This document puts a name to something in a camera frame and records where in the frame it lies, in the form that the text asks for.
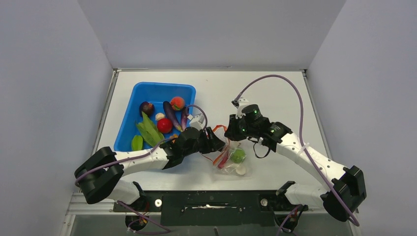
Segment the clear zip top bag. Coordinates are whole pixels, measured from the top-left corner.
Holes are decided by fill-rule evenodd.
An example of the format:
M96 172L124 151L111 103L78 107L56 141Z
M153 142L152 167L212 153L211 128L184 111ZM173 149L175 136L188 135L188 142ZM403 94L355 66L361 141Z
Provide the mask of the clear zip top bag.
M224 137L227 126L219 124L212 129L225 146L220 151L202 154L211 167L214 180L240 180L249 178L252 174L250 163L241 143Z

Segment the small fake white mushroom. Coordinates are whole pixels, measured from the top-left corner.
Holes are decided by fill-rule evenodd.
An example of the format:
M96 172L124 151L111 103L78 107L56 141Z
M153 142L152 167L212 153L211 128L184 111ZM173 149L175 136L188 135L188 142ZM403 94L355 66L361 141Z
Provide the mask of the small fake white mushroom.
M155 115L155 120L156 121L159 121L159 120L164 119L164 118L165 118L165 114L164 113L157 113Z

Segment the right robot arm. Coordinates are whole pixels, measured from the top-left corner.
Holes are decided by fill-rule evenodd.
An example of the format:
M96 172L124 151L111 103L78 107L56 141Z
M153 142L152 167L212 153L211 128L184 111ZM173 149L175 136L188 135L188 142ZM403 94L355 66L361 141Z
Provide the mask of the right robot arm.
M250 140L287 157L313 178L322 188L286 182L277 195L277 205L284 210L294 205L324 208L336 220L351 220L359 205L366 199L363 171L350 168L327 158L280 122L271 122L264 117L256 104L240 105L233 102L236 114L229 117L225 137L231 141Z

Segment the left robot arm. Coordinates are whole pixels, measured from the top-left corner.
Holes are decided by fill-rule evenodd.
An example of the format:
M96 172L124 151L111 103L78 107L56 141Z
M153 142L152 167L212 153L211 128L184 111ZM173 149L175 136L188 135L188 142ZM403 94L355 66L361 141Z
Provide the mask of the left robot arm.
M225 146L211 128L188 127L177 137L162 140L150 149L120 152L102 147L75 171L75 184L88 204L111 199L131 205L144 192L139 183L122 180L122 177L147 170L169 169L194 153L217 152Z

